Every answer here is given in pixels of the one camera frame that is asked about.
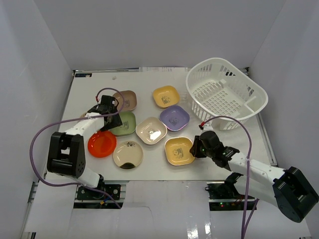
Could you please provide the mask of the green square panda plate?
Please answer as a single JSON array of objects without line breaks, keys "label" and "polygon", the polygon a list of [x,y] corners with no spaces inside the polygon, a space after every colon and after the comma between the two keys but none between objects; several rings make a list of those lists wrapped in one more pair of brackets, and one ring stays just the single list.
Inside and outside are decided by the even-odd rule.
[{"label": "green square panda plate", "polygon": [[115,136],[129,135],[135,132],[136,129],[136,117],[133,112],[126,111],[119,113],[122,121],[122,125],[110,129],[110,132]]}]

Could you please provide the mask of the brown square panda plate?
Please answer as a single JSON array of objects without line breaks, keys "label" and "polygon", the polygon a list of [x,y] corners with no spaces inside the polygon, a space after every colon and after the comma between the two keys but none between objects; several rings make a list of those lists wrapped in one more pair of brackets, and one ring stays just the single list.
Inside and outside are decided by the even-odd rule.
[{"label": "brown square panda plate", "polygon": [[113,97],[118,100],[119,105],[117,107],[117,109],[119,110],[122,105],[124,104],[123,109],[121,110],[121,112],[125,112],[125,111],[133,111],[136,106],[137,106],[137,96],[136,93],[131,91],[131,90],[126,90],[126,91],[120,91],[120,93],[123,95],[123,98],[121,97],[121,95],[119,93],[114,93]]}]

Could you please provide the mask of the cream square panda plate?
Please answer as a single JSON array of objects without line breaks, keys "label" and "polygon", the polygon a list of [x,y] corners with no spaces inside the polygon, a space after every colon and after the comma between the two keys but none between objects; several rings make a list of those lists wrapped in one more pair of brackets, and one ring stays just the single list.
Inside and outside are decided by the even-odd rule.
[{"label": "cream square panda plate", "polygon": [[155,117],[149,117],[136,126],[137,136],[147,145],[154,145],[167,134],[166,126]]}]

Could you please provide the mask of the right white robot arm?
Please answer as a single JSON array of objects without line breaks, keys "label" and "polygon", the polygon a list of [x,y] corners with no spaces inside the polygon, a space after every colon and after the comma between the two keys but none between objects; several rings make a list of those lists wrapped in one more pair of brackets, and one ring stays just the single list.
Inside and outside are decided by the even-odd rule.
[{"label": "right white robot arm", "polygon": [[196,158],[211,158],[218,167],[231,172],[225,179],[225,192],[232,199],[248,193],[277,207],[296,223],[300,223],[319,202],[317,192],[301,170],[273,167],[247,159],[238,149],[224,146],[213,131],[195,136],[190,153]]}]

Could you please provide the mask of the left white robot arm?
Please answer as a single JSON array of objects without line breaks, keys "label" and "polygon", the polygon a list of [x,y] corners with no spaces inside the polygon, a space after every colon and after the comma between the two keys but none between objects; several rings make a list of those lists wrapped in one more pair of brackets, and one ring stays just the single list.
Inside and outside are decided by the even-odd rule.
[{"label": "left white robot arm", "polygon": [[47,170],[87,186],[95,199],[104,196],[105,186],[100,183],[102,176],[86,166],[85,143],[98,131],[122,125],[118,105],[116,98],[103,95],[83,119],[64,132],[55,132],[50,139]]}]

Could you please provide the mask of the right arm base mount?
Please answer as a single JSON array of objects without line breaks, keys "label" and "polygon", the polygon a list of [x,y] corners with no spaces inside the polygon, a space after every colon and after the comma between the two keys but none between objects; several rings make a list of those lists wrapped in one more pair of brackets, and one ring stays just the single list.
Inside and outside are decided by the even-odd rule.
[{"label": "right arm base mount", "polygon": [[209,194],[211,212],[244,210],[245,196],[231,189],[223,181],[208,183],[205,191]]}]

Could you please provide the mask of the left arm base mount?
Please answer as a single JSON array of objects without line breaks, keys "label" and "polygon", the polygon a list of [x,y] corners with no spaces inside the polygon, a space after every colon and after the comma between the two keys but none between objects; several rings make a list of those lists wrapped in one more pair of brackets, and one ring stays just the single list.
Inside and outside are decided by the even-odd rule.
[{"label": "left arm base mount", "polygon": [[[121,185],[120,184],[105,184],[104,191],[108,193],[114,200],[120,199]],[[107,196],[103,193],[89,190],[83,186],[78,188],[76,193],[76,200],[90,201],[90,200],[105,200]]]}]

